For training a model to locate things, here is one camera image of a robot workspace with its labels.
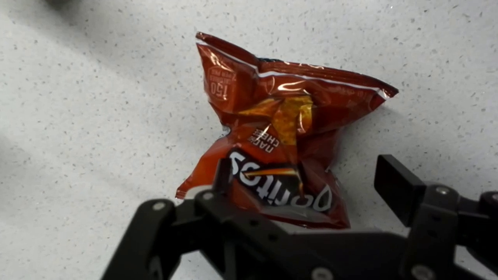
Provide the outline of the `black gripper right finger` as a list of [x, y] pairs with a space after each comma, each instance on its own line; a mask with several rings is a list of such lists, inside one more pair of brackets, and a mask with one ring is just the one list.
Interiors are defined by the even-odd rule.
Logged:
[[391, 155], [377, 158], [374, 189], [410, 229], [404, 280], [481, 280], [455, 264], [457, 248], [498, 274], [498, 192], [469, 200], [443, 184], [427, 184]]

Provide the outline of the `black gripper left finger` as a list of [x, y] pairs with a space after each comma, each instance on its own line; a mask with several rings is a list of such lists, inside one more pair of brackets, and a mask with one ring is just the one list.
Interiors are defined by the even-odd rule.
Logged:
[[237, 280], [234, 242], [228, 223], [237, 209], [228, 201], [232, 180], [228, 159], [215, 172], [215, 184], [176, 206], [169, 200], [141, 204], [102, 280], [172, 280], [181, 260], [201, 253], [223, 280]]

